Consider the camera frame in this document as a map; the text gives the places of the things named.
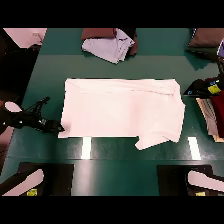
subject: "yellow label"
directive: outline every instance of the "yellow label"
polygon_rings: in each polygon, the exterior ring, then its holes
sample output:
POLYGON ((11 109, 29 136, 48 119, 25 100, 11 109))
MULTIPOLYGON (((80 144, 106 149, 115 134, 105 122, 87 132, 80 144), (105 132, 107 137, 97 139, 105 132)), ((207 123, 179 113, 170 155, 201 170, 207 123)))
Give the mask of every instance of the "yellow label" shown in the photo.
POLYGON ((209 90, 209 92, 212 93, 212 94, 221 92, 221 90, 219 89, 219 87, 217 86, 217 84, 208 87, 208 90, 209 90))
POLYGON ((27 191, 27 196, 37 196, 37 189, 30 189, 27 191))
POLYGON ((205 196, 205 192, 198 192, 196 193, 196 196, 205 196))

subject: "yellow sticker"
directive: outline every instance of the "yellow sticker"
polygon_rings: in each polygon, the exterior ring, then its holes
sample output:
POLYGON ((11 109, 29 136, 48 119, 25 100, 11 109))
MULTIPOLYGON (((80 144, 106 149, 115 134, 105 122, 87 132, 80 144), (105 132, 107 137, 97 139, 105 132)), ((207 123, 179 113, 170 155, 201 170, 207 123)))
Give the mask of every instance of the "yellow sticker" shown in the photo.
POLYGON ((205 192, 198 192, 196 193, 196 196, 205 196, 205 192))
POLYGON ((217 84, 208 87, 208 90, 209 90, 209 92, 212 93, 212 94, 221 92, 221 90, 219 89, 219 87, 217 86, 217 84))
POLYGON ((27 191, 27 196, 37 196, 37 189, 30 189, 27 191))

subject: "table surface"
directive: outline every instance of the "table surface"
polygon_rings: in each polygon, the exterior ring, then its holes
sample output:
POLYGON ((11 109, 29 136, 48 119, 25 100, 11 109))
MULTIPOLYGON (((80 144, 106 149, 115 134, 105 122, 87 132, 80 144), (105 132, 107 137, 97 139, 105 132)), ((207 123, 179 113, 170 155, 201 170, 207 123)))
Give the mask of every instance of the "table surface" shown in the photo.
MULTIPOLYGON (((214 77, 219 73, 216 64, 185 52, 191 36, 187 28, 137 28, 137 55, 117 65, 82 52, 81 32, 81 28, 48 29, 25 94, 24 108, 50 96, 42 114, 60 120, 67 78, 174 78, 183 94, 195 79, 214 77)), ((190 162, 188 137, 196 137, 201 159, 219 163, 218 160, 224 159, 224 145, 215 143, 208 136, 196 100, 185 96, 182 99, 186 110, 178 143, 166 142, 139 151, 135 147, 137 138, 92 138, 91 161, 105 160, 110 164, 117 161, 140 164, 143 160, 152 163, 160 160, 190 162)), ((16 161, 71 163, 81 159, 81 150, 82 138, 58 139, 56 135, 43 134, 29 127, 15 130, 0 181, 16 172, 16 161)))

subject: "green table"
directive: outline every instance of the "green table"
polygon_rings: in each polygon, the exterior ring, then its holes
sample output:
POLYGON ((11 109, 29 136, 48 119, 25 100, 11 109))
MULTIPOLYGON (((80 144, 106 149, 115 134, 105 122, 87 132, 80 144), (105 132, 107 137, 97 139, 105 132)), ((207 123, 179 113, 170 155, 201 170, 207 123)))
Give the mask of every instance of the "green table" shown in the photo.
MULTIPOLYGON (((60 120, 67 78, 175 78, 183 93, 195 79, 217 76, 216 64, 184 51, 191 35, 189 29, 138 28, 137 32, 138 54, 114 65, 81 51, 80 28, 49 28, 22 106, 26 108, 50 96, 43 115, 60 120)), ((166 142, 138 151, 135 147, 137 138, 93 138, 91 159, 190 161, 188 137, 196 137, 202 160, 223 160, 224 145, 214 143, 213 138, 208 136, 196 101, 187 97, 182 99, 186 110, 178 143, 166 142)), ((14 163, 10 161, 74 162, 81 158, 81 146, 82 138, 58 139, 29 127, 15 130, 0 181, 11 175, 9 170, 14 163)))

